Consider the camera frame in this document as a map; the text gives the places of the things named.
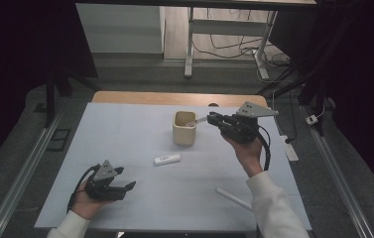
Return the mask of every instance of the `white sleeve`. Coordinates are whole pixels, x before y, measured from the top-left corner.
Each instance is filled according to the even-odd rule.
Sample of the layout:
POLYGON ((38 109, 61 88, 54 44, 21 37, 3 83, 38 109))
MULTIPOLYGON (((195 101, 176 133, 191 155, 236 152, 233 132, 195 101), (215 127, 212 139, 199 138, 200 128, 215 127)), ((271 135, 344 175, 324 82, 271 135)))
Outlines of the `white sleeve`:
POLYGON ((309 237, 292 210, 288 195, 273 183, 268 172, 253 176, 246 183, 253 195, 252 209, 264 238, 309 237))
POLYGON ((50 230, 48 238, 84 237, 88 224, 90 224, 89 220, 82 218, 70 210, 60 226, 50 230))

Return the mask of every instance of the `person's left hand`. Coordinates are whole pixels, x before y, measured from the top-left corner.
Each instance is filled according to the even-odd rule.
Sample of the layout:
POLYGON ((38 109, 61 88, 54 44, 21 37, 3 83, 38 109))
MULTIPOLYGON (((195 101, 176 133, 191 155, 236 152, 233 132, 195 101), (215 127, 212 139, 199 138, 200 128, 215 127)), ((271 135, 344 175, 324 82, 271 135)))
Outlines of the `person's left hand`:
POLYGON ((78 188, 78 193, 75 196, 71 211, 84 219, 91 220, 102 206, 112 203, 113 201, 100 201, 90 198, 84 191, 85 184, 86 180, 78 188))

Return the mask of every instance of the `person's right hand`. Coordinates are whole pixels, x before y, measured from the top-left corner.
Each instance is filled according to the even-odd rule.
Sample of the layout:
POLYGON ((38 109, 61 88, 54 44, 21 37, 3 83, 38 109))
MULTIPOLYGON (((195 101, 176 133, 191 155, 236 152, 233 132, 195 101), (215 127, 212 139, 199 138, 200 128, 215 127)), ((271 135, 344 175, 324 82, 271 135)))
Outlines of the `person's right hand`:
POLYGON ((258 138, 255 138, 253 142, 248 144, 239 144, 223 134, 221 136, 233 147, 236 158, 249 178, 263 171, 260 164, 262 144, 258 138))

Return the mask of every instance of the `table leg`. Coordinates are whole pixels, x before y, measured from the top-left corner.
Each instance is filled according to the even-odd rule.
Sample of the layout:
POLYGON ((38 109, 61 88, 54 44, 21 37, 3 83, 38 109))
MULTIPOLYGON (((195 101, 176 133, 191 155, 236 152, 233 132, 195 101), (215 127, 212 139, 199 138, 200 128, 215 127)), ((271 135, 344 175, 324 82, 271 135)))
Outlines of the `table leg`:
POLYGON ((193 32, 193 8, 188 8, 188 29, 187 29, 187 56, 185 77, 192 77, 192 32, 193 32))
POLYGON ((268 76, 267 69, 264 67, 264 62, 263 62, 263 59, 262 59, 262 55, 263 55, 263 52, 264 52, 264 48, 267 44, 268 37, 270 36, 271 28, 273 27, 274 18, 276 17, 277 12, 270 11, 268 14, 269 14, 269 18, 268 18, 268 21, 267 21, 266 28, 264 30, 263 38, 261 39, 261 44, 258 47, 258 51, 254 52, 254 59, 255 59, 255 62, 257 63, 258 71, 261 75, 261 79, 269 79, 270 78, 268 76))

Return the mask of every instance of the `white marker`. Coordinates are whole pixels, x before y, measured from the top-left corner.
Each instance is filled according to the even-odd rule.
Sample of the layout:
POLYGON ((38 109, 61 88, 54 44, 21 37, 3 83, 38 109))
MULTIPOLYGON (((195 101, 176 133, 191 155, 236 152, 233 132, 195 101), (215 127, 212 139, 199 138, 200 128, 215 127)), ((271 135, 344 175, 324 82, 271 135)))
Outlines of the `white marker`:
POLYGON ((165 157, 158 157, 155 159, 155 166, 175 163, 175 162, 179 162, 180 160, 181 160, 180 154, 165 156, 165 157))
POLYGON ((248 210, 252 211, 252 207, 248 202, 241 200, 239 197, 233 195, 232 193, 230 193, 230 192, 228 192, 228 191, 226 191, 226 190, 224 190, 224 189, 222 189, 218 186, 215 188, 215 190, 218 193, 220 193, 220 194, 224 195, 225 197, 229 198, 230 200, 232 200, 232 201, 238 203, 239 205, 242 205, 243 207, 247 208, 248 210))

